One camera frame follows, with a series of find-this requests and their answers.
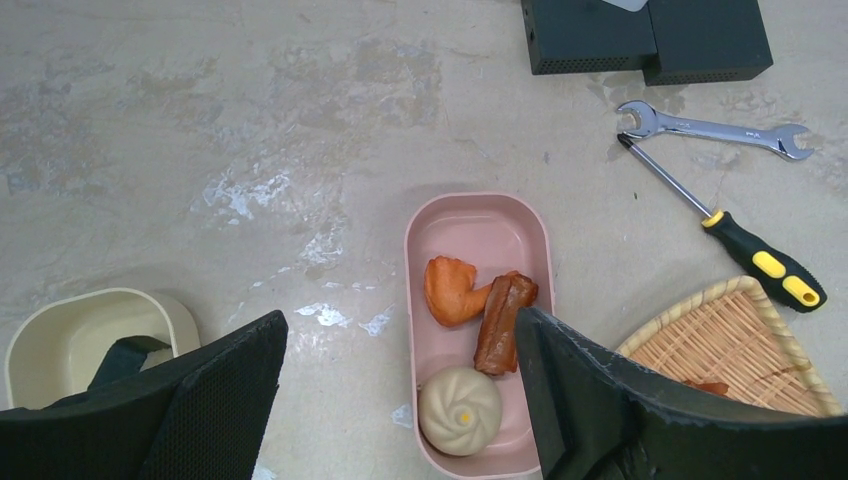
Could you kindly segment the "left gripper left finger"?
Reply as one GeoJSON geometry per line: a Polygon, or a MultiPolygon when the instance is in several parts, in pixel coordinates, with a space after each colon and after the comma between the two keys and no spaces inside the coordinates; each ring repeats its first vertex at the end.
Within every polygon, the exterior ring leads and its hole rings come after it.
{"type": "Polygon", "coordinates": [[[192,352],[1,414],[4,479],[249,479],[288,336],[274,310],[192,352]]]}

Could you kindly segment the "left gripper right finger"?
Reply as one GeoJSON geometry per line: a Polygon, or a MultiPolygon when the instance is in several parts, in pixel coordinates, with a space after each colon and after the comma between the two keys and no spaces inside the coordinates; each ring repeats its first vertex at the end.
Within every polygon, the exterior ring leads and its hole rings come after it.
{"type": "Polygon", "coordinates": [[[686,386],[537,308],[515,326],[547,479],[843,479],[847,420],[739,403],[686,386]]]}

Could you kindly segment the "black sushi piece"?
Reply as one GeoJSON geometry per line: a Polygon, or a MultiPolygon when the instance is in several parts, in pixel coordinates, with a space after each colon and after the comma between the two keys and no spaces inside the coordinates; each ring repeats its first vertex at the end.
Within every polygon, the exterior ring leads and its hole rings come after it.
{"type": "Polygon", "coordinates": [[[103,410],[158,393],[174,384],[172,346],[150,336],[130,336],[115,341],[107,350],[85,391],[64,397],[48,410],[103,410]]]}

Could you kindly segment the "dark red sausage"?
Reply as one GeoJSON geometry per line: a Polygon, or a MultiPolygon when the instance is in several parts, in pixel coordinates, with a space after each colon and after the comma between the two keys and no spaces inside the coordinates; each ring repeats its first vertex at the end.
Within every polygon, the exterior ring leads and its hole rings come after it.
{"type": "Polygon", "coordinates": [[[474,354],[477,371],[490,376],[517,371],[514,336],[517,314],[521,308],[530,307],[537,295],[538,285],[518,271],[495,278],[484,308],[474,354]]]}

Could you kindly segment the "beige steamed bun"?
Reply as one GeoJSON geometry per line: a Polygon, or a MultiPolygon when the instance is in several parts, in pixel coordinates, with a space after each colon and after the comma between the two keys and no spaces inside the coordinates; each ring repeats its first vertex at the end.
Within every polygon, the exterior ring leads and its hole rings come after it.
{"type": "Polygon", "coordinates": [[[418,421],[426,440],[451,456],[481,452],[497,436],[503,401],[495,382],[471,367],[446,367],[421,387],[418,421]]]}

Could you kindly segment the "woven bamboo basket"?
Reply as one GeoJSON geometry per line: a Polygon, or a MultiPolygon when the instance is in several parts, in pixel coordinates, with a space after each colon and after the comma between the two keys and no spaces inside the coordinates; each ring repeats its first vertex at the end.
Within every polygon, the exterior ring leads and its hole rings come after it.
{"type": "Polygon", "coordinates": [[[617,351],[675,381],[726,383],[727,398],[749,405],[816,417],[844,412],[750,276],[719,282],[672,305],[617,351]]]}

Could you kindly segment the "pink lunch box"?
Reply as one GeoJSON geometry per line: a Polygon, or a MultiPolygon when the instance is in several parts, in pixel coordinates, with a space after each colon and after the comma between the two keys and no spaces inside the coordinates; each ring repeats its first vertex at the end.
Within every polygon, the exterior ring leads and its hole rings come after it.
{"type": "MultiPolygon", "coordinates": [[[[477,269],[476,284],[517,270],[539,287],[535,306],[552,313],[555,288],[547,230],[537,213],[520,199],[474,192],[438,196],[410,220],[405,238],[411,387],[418,389],[439,370],[470,367],[480,321],[444,328],[429,312],[425,268],[439,255],[458,258],[477,269]]],[[[494,380],[503,399],[501,429],[480,453],[452,457],[434,449],[413,429],[423,456],[455,479],[517,479],[540,470],[522,377],[507,373],[494,380]]]]}

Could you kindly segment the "orange fried chicken piece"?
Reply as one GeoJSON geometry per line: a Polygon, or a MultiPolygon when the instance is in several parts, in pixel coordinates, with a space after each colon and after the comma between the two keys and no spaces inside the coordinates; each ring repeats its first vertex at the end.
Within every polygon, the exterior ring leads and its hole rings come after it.
{"type": "Polygon", "coordinates": [[[454,328],[483,313],[495,291],[495,281],[474,288],[477,269],[460,259],[438,256],[425,269],[424,294],[434,320],[454,328]]]}

